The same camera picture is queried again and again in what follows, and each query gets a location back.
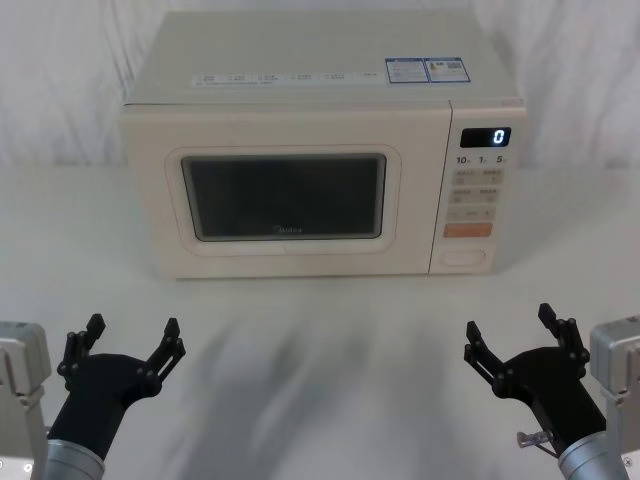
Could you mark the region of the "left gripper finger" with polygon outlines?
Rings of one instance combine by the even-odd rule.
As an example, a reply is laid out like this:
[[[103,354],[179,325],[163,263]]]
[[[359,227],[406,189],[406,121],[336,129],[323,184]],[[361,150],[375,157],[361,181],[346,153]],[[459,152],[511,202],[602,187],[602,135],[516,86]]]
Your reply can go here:
[[[138,369],[141,398],[158,395],[163,382],[186,355],[178,320],[170,318],[164,329],[160,344]]]
[[[67,334],[63,358],[56,369],[64,379],[66,388],[72,386],[73,376],[79,370],[80,361],[89,355],[105,328],[103,316],[100,313],[94,313],[84,330]]]

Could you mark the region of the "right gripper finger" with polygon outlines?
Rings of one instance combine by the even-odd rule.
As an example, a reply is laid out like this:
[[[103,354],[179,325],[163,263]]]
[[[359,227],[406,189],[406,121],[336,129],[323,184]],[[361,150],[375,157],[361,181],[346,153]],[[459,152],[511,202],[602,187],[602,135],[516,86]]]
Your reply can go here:
[[[585,376],[585,365],[590,360],[590,353],[584,346],[576,319],[558,318],[549,303],[540,304],[538,318],[556,339],[559,348],[564,352],[571,366],[576,369],[577,375]]]
[[[466,325],[466,339],[465,362],[491,386],[495,396],[502,399],[509,398],[511,393],[509,365],[490,351],[474,321],[469,321]]]

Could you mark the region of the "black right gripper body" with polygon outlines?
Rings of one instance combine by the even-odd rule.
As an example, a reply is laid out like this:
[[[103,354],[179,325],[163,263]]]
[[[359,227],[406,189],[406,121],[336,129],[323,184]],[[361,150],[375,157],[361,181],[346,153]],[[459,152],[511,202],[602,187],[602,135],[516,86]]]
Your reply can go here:
[[[600,409],[585,389],[589,352],[542,347],[503,362],[492,358],[492,390],[526,404],[553,446],[570,446],[606,429]]]

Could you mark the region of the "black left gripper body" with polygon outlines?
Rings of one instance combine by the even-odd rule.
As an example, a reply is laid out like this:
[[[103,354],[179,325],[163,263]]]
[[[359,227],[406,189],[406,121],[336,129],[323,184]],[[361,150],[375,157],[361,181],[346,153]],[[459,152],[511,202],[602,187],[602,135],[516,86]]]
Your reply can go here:
[[[104,460],[127,409],[161,390],[160,365],[120,354],[65,359],[57,372],[67,398],[48,439],[84,447]]]

